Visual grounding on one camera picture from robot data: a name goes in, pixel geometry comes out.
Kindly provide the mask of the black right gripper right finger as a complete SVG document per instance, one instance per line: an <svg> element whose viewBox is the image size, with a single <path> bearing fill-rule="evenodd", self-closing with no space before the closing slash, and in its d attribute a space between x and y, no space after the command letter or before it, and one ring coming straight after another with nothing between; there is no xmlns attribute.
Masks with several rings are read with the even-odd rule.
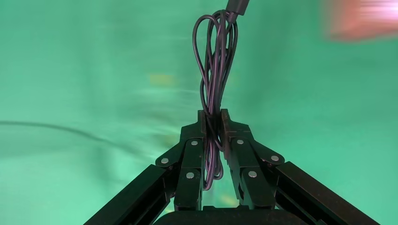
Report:
<svg viewBox="0 0 398 225"><path fill-rule="evenodd" d="M224 155L249 225L374 225L375 221L221 111Z"/></svg>

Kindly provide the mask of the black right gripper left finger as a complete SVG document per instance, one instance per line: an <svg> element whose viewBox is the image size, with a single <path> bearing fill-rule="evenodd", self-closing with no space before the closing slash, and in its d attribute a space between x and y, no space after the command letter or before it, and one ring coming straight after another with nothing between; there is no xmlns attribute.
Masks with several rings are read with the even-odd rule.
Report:
<svg viewBox="0 0 398 225"><path fill-rule="evenodd" d="M185 213L201 210L205 116L181 128L166 151L86 221L87 225L187 225Z"/></svg>

